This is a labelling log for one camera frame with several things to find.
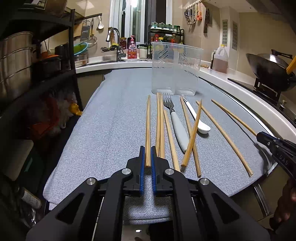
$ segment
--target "fork handle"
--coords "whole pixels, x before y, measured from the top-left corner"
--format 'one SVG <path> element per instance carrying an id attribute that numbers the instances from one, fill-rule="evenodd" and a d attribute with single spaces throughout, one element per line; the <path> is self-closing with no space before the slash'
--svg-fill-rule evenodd
<path id="1" fill-rule="evenodd" d="M 175 111 L 171 112 L 171 117 L 172 117 L 172 122 L 173 122 L 173 127 L 175 130 L 176 138 L 177 141 L 182 149 L 183 152 L 186 152 L 188 143 L 189 143 L 189 138 L 187 136 L 187 132 L 180 121 L 179 117 L 177 116 L 177 113 Z"/>

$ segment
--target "white bottle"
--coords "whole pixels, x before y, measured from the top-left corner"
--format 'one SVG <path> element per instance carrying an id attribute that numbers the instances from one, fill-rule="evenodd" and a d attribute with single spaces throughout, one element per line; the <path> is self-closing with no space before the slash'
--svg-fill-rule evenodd
<path id="1" fill-rule="evenodd" d="M 213 70 L 227 73 L 228 54 L 223 44 L 219 47 L 214 55 Z"/>

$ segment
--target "hand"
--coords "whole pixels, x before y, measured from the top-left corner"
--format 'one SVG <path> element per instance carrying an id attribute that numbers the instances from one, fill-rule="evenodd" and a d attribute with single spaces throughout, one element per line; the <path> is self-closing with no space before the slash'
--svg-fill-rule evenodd
<path id="1" fill-rule="evenodd" d="M 295 206 L 296 187 L 290 179 L 283 188 L 283 195 L 278 200 L 278 206 L 274 212 L 274 220 L 277 223 L 288 220 Z"/>

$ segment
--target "fork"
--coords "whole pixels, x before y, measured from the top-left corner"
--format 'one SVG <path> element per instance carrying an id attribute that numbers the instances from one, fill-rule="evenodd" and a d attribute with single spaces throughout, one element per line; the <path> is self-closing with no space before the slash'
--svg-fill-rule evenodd
<path id="1" fill-rule="evenodd" d="M 173 127 L 175 130 L 175 135 L 176 135 L 177 141 L 178 141 L 182 151 L 186 152 L 186 149 L 187 149 L 187 146 L 189 143 L 189 138 L 187 136 L 187 132 L 186 132 L 184 126 L 182 125 L 179 117 L 177 116 L 177 113 L 173 109 L 174 104 L 172 102 L 172 98 L 171 98 L 170 94 L 168 94 L 168 93 L 163 94 L 163 105 L 170 110 L 170 116 L 172 118 Z"/>

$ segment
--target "white spoon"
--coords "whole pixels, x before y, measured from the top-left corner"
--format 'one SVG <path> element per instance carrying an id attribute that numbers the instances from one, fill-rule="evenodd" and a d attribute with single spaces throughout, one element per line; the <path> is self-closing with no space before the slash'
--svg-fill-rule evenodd
<path id="1" fill-rule="evenodd" d="M 103 29 L 103 28 L 104 28 L 104 25 L 102 24 L 102 16 L 99 16 L 99 25 L 97 27 L 97 30 Z"/>
<path id="2" fill-rule="evenodd" d="M 192 108 L 191 104 L 187 100 L 186 96 L 185 95 L 181 95 L 181 96 L 182 96 L 185 104 L 187 105 L 189 111 L 191 112 L 191 114 L 192 114 L 192 116 L 193 116 L 193 118 L 195 120 L 196 119 L 196 113 L 195 113 L 194 109 Z M 211 128 L 208 125 L 206 125 L 205 123 L 203 123 L 201 120 L 199 120 L 197 128 L 198 128 L 198 131 L 201 134 L 207 134 L 211 130 Z"/>

